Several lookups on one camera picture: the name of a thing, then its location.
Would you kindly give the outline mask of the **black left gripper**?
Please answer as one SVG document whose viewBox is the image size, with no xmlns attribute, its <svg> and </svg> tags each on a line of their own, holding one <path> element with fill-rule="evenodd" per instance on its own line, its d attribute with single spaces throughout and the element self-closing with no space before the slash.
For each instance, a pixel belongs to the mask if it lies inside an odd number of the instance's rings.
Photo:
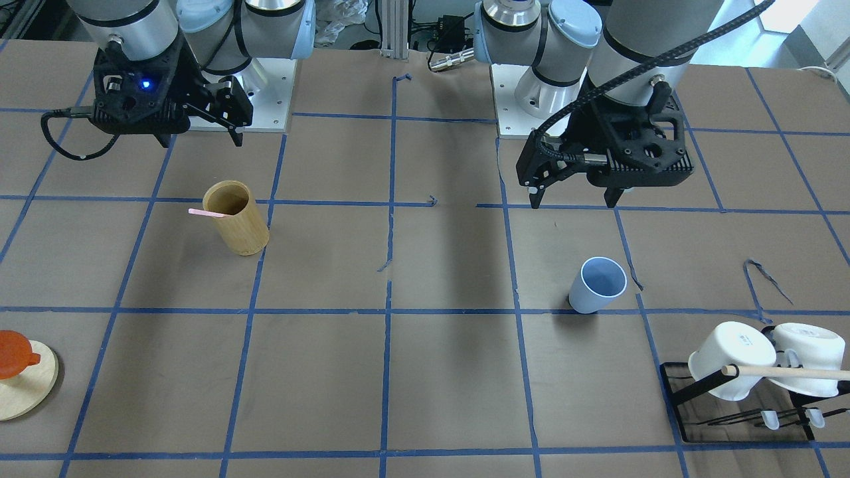
<svg viewBox="0 0 850 478">
<path fill-rule="evenodd" d="M 552 185 L 578 173 L 605 189 L 605 205 L 613 209 L 626 189 L 676 187 L 693 171 L 672 90 L 654 90 L 644 106 L 592 100 L 570 113 L 561 135 L 532 130 L 516 164 L 534 210 Z"/>
</svg>

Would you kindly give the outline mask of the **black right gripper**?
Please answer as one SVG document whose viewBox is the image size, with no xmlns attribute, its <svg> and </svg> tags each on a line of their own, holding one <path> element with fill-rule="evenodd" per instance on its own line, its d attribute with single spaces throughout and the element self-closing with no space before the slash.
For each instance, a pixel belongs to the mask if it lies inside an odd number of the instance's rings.
<svg viewBox="0 0 850 478">
<path fill-rule="evenodd" d="M 185 133 L 191 117 L 228 130 L 243 146 L 244 127 L 252 124 L 253 105 L 234 76 L 213 84 L 183 35 L 146 60 L 130 60 L 124 45 L 110 39 L 97 52 L 93 67 L 95 98 L 89 121 L 104 133 L 153 134 L 162 148 Z"/>
</svg>

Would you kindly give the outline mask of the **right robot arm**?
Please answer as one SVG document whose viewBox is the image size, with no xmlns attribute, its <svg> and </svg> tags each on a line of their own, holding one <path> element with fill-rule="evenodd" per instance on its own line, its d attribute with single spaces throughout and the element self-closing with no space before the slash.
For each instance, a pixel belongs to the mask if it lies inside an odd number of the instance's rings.
<svg viewBox="0 0 850 478">
<path fill-rule="evenodd" d="M 98 51 L 93 105 L 64 110 L 104 133 L 284 132 L 313 1 L 70 1 Z"/>
</svg>

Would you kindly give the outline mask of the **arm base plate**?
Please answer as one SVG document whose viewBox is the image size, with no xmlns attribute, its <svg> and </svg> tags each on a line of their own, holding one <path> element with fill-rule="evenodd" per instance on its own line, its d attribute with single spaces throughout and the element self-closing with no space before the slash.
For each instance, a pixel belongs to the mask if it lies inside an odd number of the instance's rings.
<svg viewBox="0 0 850 478">
<path fill-rule="evenodd" d="M 492 64 L 493 98 L 501 139 L 526 139 L 533 128 L 574 101 L 585 78 L 567 87 L 546 84 L 530 66 Z"/>
<path fill-rule="evenodd" d="M 285 133 L 288 130 L 298 62 L 290 58 L 253 58 L 236 78 L 253 105 L 252 124 L 237 132 Z"/>
</svg>

